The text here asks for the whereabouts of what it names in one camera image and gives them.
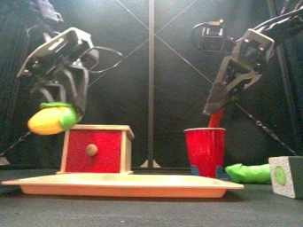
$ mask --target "red cup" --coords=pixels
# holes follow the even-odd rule
[[[216,170],[224,162],[224,132],[223,128],[195,128],[184,131],[187,152],[192,172],[215,178]]]

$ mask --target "green toy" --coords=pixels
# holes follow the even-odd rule
[[[244,166],[235,164],[224,168],[226,173],[236,183],[242,184],[266,184],[271,181],[270,165]]]

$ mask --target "green circle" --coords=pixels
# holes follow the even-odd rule
[[[282,186],[287,184],[287,174],[282,167],[276,167],[275,169],[275,179]]]

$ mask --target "red wooden box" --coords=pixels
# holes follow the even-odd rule
[[[125,125],[75,125],[65,132],[59,173],[131,173],[131,140]]]

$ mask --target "wooden tray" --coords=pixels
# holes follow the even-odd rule
[[[244,186],[201,176],[75,173],[11,181],[24,193],[112,197],[220,198]]]

